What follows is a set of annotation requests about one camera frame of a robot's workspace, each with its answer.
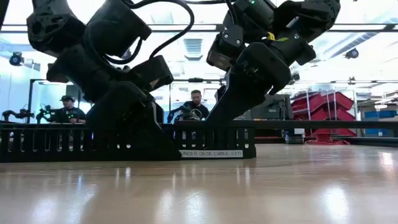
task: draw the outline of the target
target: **cap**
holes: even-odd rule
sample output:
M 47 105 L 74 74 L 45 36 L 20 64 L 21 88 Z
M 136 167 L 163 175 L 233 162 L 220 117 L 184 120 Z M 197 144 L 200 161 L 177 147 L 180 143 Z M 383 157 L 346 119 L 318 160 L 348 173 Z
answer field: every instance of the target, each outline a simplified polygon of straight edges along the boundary
M 73 97 L 68 95 L 62 96 L 60 101 L 69 101 L 69 100 L 75 101 Z

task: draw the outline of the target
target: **black shirt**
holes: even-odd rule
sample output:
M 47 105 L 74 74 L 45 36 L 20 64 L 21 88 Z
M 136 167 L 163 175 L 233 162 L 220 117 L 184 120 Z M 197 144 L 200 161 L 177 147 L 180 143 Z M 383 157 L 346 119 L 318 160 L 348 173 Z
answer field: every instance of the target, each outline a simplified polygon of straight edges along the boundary
M 86 114 L 80 108 L 76 107 L 73 107 L 71 109 L 61 108 L 55 112 L 56 123 L 69 123 L 69 120 L 71 118 L 85 120 Z
M 189 107 L 200 119 L 207 118 L 207 116 L 209 116 L 209 110 L 202 104 L 197 106 L 193 101 L 187 101 L 184 103 L 184 107 Z

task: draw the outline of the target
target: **ceiling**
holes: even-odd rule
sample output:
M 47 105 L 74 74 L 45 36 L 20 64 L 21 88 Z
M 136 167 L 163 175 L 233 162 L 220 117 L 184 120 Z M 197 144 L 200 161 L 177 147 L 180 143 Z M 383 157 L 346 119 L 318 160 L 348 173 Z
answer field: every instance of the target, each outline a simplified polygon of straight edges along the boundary
M 68 3 L 83 22 L 87 22 L 104 0 L 78 1 L 68 0 Z M 283 0 L 273 0 L 276 5 Z M 340 0 L 341 11 L 336 23 L 352 24 L 351 28 L 360 29 L 359 24 L 398 24 L 398 2 L 396 0 Z M 227 11 L 225 4 L 191 5 L 195 13 L 196 24 L 220 24 Z M 6 14 L 5 24 L 25 24 L 26 17 L 32 12 L 31 0 L 12 0 Z M 188 14 L 180 7 L 170 3 L 159 2 L 134 10 L 148 24 L 187 24 Z M 139 56 L 130 66 L 141 63 L 150 53 L 174 33 L 153 33 L 141 48 Z M 178 77 L 191 78 L 219 78 L 224 72 L 207 65 L 205 62 L 215 32 L 191 32 L 180 40 L 170 44 L 160 53 L 165 56 L 173 74 Z M 14 45 L 28 45 L 26 34 L 1 34 L 0 38 Z M 398 80 L 395 65 L 398 58 L 398 33 L 375 32 L 327 32 L 311 44 L 317 52 L 317 59 L 304 66 L 292 65 L 295 72 L 299 72 L 301 80 L 314 83 L 295 84 L 288 86 L 287 93 L 295 93 L 308 87 L 317 88 L 352 88 L 367 87 L 373 84 L 339 84 L 317 85 L 316 82 L 330 82 L 333 80 Z M 359 57 L 347 59 L 344 54 L 356 48 Z M 24 55 L 34 57 L 36 61 L 50 63 L 54 58 L 38 52 L 24 52 Z M 380 87 L 378 93 L 394 91 L 395 85 Z

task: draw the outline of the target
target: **man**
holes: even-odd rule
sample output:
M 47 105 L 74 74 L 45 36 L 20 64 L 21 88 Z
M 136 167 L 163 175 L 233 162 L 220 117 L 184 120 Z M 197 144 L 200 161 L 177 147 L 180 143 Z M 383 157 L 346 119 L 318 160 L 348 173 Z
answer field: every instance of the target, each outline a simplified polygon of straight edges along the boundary
M 65 95 L 61 98 L 63 108 L 55 112 L 56 123 L 86 123 L 86 114 L 80 109 L 74 107 L 75 99 Z
M 191 92 L 192 101 L 187 101 L 183 104 L 184 107 L 189 107 L 192 113 L 195 113 L 201 120 L 209 116 L 209 110 L 201 103 L 201 92 L 193 90 Z

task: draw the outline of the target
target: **man with cap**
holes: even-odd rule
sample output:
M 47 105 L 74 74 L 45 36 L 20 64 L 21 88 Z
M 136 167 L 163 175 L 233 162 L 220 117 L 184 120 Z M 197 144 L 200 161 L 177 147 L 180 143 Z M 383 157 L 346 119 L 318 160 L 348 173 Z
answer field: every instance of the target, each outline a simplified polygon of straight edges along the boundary
M 74 107 L 75 99 L 65 95 L 61 98 L 63 108 L 55 113 L 56 123 L 86 123 L 86 114 L 80 109 Z

